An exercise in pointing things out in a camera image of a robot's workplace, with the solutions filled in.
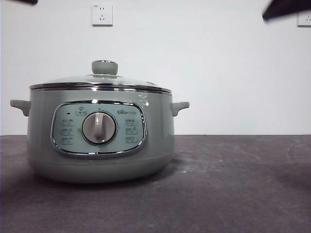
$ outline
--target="rotary knob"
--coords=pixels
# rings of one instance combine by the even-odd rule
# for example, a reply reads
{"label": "rotary knob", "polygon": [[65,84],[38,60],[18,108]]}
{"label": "rotary knob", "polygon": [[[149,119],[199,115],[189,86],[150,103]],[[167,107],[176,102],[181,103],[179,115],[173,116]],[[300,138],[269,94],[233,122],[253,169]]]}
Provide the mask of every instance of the rotary knob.
{"label": "rotary knob", "polygon": [[85,138],[91,143],[103,144],[108,142],[116,131],[113,118],[104,112],[90,114],[82,126]]}

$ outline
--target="slow cooker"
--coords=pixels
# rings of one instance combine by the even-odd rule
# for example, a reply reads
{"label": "slow cooker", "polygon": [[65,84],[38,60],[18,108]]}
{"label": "slow cooker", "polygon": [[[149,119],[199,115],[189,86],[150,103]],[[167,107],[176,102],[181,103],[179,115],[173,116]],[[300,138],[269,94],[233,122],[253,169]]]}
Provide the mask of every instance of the slow cooker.
{"label": "slow cooker", "polygon": [[30,101],[11,100],[28,117],[31,168],[71,183],[124,181],[164,168],[174,152],[173,117],[189,102],[173,103],[171,90],[117,76],[112,61],[94,61],[92,70],[32,85]]}

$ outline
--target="power outlet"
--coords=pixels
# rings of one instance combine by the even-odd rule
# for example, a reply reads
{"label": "power outlet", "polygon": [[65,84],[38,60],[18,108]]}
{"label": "power outlet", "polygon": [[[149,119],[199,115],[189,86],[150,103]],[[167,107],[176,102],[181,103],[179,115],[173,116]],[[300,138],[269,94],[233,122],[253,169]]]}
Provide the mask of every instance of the power outlet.
{"label": "power outlet", "polygon": [[311,10],[298,13],[297,26],[311,27]]}
{"label": "power outlet", "polygon": [[112,4],[94,4],[92,6],[93,26],[112,26]]}

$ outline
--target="chrome trim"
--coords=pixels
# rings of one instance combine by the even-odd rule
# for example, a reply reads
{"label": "chrome trim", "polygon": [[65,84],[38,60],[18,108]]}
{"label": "chrome trim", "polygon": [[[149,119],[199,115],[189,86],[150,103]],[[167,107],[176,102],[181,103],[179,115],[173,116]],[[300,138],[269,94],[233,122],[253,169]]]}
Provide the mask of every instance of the chrome trim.
{"label": "chrome trim", "polygon": [[155,93],[172,96],[171,92],[163,92],[163,91],[153,91],[153,90],[142,90],[142,89],[132,89],[132,88],[103,88],[103,87],[54,87],[54,88],[41,88],[41,89],[32,89],[30,92],[37,91],[127,91],[127,92],[145,92],[145,93]]}
{"label": "chrome trim", "polygon": [[30,90],[42,89],[42,88],[76,88],[76,87],[96,87],[96,88],[122,88],[122,89],[137,89],[137,90],[150,90],[172,93],[171,90],[156,87],[156,86],[145,86],[145,85],[130,85],[130,84],[118,84],[118,83],[43,83],[31,85]]}
{"label": "chrome trim", "polygon": [[138,143],[137,146],[130,148],[128,150],[121,150],[121,151],[114,151],[114,152],[89,152],[89,153],[78,153],[78,152],[73,152],[69,150],[64,150],[60,148],[53,137],[53,131],[54,131],[54,123],[55,123],[55,117],[56,117],[56,112],[58,111],[59,108],[65,105],[71,105],[71,104],[81,104],[81,103],[92,103],[92,100],[81,100],[81,101],[68,101],[60,104],[56,110],[54,111],[53,114],[53,120],[52,120],[52,126],[51,126],[51,133],[50,133],[50,140],[54,148],[56,148],[58,151],[63,153],[64,155],[73,157],[73,158],[81,158],[81,159],[109,159],[109,158],[119,158],[122,156],[127,156],[135,153],[136,151],[140,150],[143,146],[143,144],[147,140],[147,127],[146,127],[146,120],[145,120],[145,115],[142,110],[142,108],[136,104],[136,103],[128,103],[128,102],[123,102],[123,101],[110,101],[110,100],[98,100],[97,103],[106,103],[106,104],[121,104],[121,105],[132,105],[138,108],[140,111],[140,116],[141,116],[141,121],[142,121],[142,128],[143,128],[143,135],[141,141]]}

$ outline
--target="cooker base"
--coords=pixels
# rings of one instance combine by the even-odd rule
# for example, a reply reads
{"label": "cooker base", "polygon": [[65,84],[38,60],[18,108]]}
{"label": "cooker base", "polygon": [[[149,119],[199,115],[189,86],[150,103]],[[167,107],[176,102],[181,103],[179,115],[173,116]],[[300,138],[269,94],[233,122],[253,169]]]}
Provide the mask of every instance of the cooker base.
{"label": "cooker base", "polygon": [[173,154],[150,160],[108,165],[57,165],[28,159],[35,173],[69,183],[108,183],[148,176],[163,169]]}

